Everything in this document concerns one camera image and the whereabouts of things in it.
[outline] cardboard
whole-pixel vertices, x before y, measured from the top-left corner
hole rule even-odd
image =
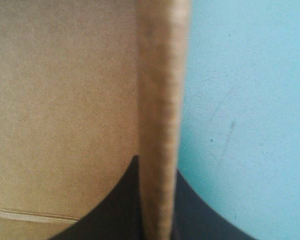
[[[135,31],[134,0],[0,0],[0,210],[79,219],[117,183],[138,149]],[[0,240],[66,227],[30,223],[1,216]]]

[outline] dark surface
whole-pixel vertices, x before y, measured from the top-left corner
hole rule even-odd
[[[138,157],[87,216],[50,240],[143,240]],[[172,240],[253,240],[224,220],[177,173]]]

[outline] scratch mark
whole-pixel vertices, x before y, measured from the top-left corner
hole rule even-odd
[[[229,130],[229,133],[228,133],[228,135],[227,135],[227,138],[226,138],[226,141],[225,141],[223,150],[222,150],[221,159],[223,159],[224,156],[225,156],[225,154],[227,153],[228,146],[229,146],[229,143],[230,143],[230,140],[231,140],[231,136],[232,136],[232,134],[233,134],[235,128],[236,128],[236,121],[233,120],[233,121],[231,122],[230,130]]]
[[[237,212],[236,212],[236,210],[234,208],[232,210],[233,210],[234,219],[237,219]]]
[[[216,161],[217,160],[217,157],[213,154],[212,151],[208,150],[208,149],[205,149],[205,151],[208,153],[208,156],[211,156],[213,157],[213,159]]]
[[[215,118],[217,112],[219,112],[220,108],[222,107],[222,105],[225,103],[226,99],[231,95],[232,91],[234,90],[235,86],[232,86],[230,88],[230,90],[224,95],[223,99],[219,102],[219,104],[216,106],[216,108],[214,109],[210,120],[209,120],[209,124],[208,126],[211,124],[211,122],[213,121],[213,119]]]
[[[186,143],[185,143],[185,145],[184,145],[183,149],[182,149],[182,150],[181,150],[181,152],[180,152],[179,158],[180,158],[180,157],[182,156],[182,154],[184,153],[184,151],[185,151],[186,147],[188,146],[188,143],[189,143],[189,140],[188,140],[188,141],[186,141]]]
[[[236,128],[236,121],[233,120],[231,122],[229,132],[228,132],[228,134],[226,136],[226,140],[225,140],[225,143],[224,143],[224,146],[223,146],[223,149],[222,149],[222,154],[220,156],[220,160],[217,163],[216,174],[220,171],[220,168],[222,166],[222,163],[223,163],[223,160],[225,158],[225,155],[226,155],[226,153],[228,151],[228,147],[229,147],[229,144],[230,144],[230,141],[231,141],[231,138],[232,138],[232,134],[234,133],[235,128]]]

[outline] wall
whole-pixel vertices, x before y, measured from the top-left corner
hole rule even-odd
[[[260,240],[300,240],[300,0],[195,0],[179,167]]]

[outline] cardboard box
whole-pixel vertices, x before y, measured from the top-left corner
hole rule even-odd
[[[135,25],[134,0],[0,0],[0,240],[66,228],[137,154]]]

